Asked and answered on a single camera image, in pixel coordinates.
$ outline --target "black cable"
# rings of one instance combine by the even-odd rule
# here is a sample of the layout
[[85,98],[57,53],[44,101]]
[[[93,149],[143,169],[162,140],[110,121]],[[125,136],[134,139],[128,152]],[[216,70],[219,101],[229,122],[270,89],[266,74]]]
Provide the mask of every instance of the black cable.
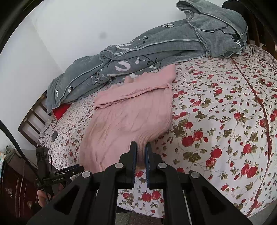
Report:
[[48,156],[50,156],[50,158],[51,158],[51,168],[50,168],[50,173],[52,173],[52,156],[51,156],[51,155],[48,155]]
[[4,134],[8,137],[8,139],[12,142],[12,144],[14,145],[14,147],[16,148],[16,150],[18,151],[18,153],[21,155],[21,157],[25,160],[25,163],[31,168],[31,170],[34,172],[34,174],[36,175],[37,179],[40,182],[40,185],[42,186],[42,189],[44,190],[46,197],[47,197],[47,201],[49,202],[49,197],[45,191],[44,188],[44,183],[41,180],[41,178],[38,176],[36,170],[34,169],[34,167],[32,166],[32,164],[29,162],[29,160],[26,158],[26,156],[24,155],[24,153],[22,152],[21,148],[19,147],[18,143],[16,142],[16,140],[14,139],[14,137],[12,136],[12,134],[10,133],[10,131],[8,130],[8,128],[3,124],[3,122],[0,120],[0,130],[2,130],[4,132]]

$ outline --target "floor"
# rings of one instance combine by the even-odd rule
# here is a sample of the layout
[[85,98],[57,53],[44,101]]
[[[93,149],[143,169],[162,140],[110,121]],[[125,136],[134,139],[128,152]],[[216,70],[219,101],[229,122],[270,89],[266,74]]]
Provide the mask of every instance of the floor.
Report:
[[[265,209],[249,217],[249,220],[253,225],[262,225],[272,210],[277,205],[277,200],[267,206]],[[154,218],[150,216],[140,215],[138,213],[117,213],[116,225],[162,225],[160,218]]]

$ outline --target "wooden bed frame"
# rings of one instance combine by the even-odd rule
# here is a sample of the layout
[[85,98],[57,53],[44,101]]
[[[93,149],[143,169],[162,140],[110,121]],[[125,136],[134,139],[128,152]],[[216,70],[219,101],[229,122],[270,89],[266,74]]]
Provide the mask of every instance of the wooden bed frame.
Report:
[[[245,21],[248,25],[248,33],[247,33],[247,44],[255,42],[256,46],[262,47],[264,50],[272,54],[277,59],[277,51],[275,50],[275,42],[267,29],[262,25],[258,18],[254,16],[247,8],[242,10],[243,12],[239,12],[243,15]],[[46,99],[46,92],[36,101],[36,103],[29,110],[27,115],[24,117],[20,126],[18,127],[18,131],[35,147],[40,147],[38,141],[35,140],[34,137],[28,135],[23,129],[25,126],[30,126],[36,133],[40,134],[40,131],[32,124],[30,121],[30,117],[35,115],[35,117],[45,125],[46,121],[44,121],[35,111],[37,108],[42,108],[45,112],[47,112],[46,107],[43,105],[43,101]]]

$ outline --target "pink garment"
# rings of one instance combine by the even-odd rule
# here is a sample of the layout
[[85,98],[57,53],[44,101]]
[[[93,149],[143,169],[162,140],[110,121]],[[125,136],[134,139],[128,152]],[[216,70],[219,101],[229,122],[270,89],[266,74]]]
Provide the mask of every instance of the pink garment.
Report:
[[171,126],[172,82],[176,77],[171,64],[157,73],[126,76],[122,86],[113,85],[94,98],[98,108],[84,132],[80,164],[97,173],[117,163],[138,144],[138,164],[144,164],[144,147]]

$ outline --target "red cloth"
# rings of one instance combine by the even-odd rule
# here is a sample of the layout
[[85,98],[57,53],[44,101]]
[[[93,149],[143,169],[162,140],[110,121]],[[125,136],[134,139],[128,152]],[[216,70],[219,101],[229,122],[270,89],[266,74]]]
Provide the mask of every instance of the red cloth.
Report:
[[58,108],[53,109],[53,113],[57,120],[59,120],[63,116],[63,114],[67,111],[70,105],[71,104],[65,103],[61,104]]

